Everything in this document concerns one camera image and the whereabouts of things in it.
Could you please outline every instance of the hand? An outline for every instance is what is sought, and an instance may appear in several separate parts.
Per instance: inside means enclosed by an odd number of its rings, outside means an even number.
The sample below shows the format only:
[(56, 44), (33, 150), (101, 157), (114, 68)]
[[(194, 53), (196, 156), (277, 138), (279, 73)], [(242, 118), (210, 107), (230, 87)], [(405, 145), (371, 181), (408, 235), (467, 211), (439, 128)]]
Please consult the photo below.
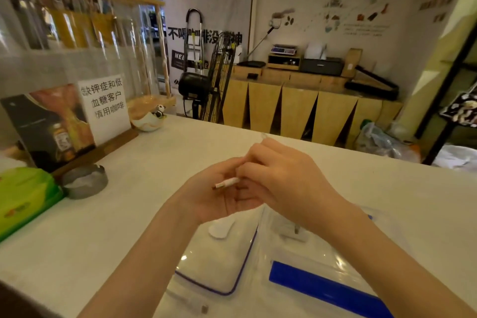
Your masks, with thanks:
[(172, 198), (187, 209), (198, 224), (255, 209), (263, 202), (241, 183), (212, 189), (216, 183), (235, 177), (235, 169), (244, 162), (244, 158), (236, 157), (209, 166), (187, 180)]
[(249, 194), (326, 240), (352, 205), (335, 191), (310, 156), (274, 139), (254, 144), (245, 158), (237, 176), (244, 179)]

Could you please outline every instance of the standing fan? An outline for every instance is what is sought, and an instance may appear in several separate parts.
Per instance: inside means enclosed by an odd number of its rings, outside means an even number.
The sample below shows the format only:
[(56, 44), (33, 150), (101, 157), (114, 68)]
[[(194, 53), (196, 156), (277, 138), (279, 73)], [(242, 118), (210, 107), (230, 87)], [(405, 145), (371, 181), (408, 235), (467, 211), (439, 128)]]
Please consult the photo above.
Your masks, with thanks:
[(231, 32), (222, 32), (215, 44), (208, 76), (183, 73), (179, 93), (192, 99), (192, 118), (217, 123), (224, 104), (237, 44)]

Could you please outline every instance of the forearm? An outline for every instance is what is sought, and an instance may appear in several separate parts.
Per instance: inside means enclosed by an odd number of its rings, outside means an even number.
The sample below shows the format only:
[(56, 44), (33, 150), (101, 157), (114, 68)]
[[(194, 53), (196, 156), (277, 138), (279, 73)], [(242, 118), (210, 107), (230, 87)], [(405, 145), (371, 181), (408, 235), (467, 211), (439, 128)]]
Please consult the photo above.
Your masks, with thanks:
[(198, 223), (178, 196), (161, 207), (78, 318), (150, 318)]
[(475, 317), (476, 313), (404, 250), (358, 207), (343, 210), (333, 245), (361, 274), (396, 318)]

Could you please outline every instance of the panda figurine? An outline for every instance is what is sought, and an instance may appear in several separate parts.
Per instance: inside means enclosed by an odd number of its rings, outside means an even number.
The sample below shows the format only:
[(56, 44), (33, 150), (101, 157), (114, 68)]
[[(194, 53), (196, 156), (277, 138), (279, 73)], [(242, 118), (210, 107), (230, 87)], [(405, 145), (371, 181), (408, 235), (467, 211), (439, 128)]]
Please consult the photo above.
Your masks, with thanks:
[(157, 105), (154, 108), (154, 111), (152, 112), (152, 114), (156, 116), (157, 118), (162, 118), (162, 116), (164, 116), (164, 111), (165, 111), (165, 107), (163, 105)]

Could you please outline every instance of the plastic bag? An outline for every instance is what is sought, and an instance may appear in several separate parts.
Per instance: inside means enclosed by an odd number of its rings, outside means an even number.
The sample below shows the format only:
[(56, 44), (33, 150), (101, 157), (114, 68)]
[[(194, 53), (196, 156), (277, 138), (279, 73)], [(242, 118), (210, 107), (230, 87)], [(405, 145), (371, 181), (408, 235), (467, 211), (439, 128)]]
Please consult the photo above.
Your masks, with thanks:
[(373, 122), (363, 122), (355, 141), (355, 150), (420, 163), (420, 155), (411, 145), (385, 133)]
[(477, 172), (477, 150), (465, 146), (445, 145), (432, 165), (452, 170)]

